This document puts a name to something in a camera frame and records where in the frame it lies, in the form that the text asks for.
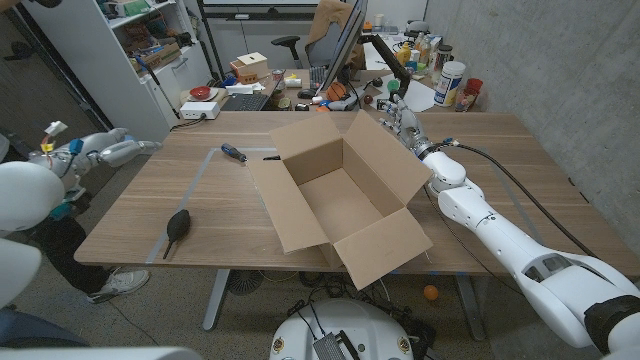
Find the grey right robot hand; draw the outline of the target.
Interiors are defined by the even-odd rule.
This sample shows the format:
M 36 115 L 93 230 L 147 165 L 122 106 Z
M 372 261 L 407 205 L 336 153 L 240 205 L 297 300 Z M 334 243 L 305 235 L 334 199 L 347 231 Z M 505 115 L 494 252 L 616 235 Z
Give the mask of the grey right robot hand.
M 380 119 L 381 124 L 391 130 L 410 152 L 424 160 L 433 143 L 406 102 L 395 94 L 390 100 L 378 100 L 377 109 L 388 116 L 387 120 Z

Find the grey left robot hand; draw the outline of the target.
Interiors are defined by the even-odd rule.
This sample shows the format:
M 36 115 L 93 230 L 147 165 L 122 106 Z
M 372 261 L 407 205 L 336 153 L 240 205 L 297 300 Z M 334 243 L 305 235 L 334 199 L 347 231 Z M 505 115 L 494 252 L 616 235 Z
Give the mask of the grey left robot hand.
M 163 147 L 161 142 L 136 140 L 126 128 L 115 128 L 82 138 L 83 147 L 76 157 L 86 169 L 106 163 L 112 168 L 131 161 L 138 155 L 151 155 Z

